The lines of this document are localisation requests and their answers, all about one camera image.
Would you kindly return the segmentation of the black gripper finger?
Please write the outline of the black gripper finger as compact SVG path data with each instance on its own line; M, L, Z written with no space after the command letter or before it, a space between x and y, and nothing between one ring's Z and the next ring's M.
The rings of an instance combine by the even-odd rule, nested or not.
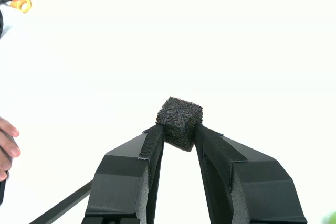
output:
M307 223L276 159L201 124L194 141L211 223Z
M107 152L82 223L154 223L164 141L155 125Z

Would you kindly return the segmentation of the person's bare hand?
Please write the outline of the person's bare hand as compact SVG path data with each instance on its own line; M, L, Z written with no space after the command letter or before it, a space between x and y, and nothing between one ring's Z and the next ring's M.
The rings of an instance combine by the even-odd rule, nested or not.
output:
M21 151L14 138L19 131L9 121L1 118L1 181L7 179L7 172L12 167L12 160L20 155Z

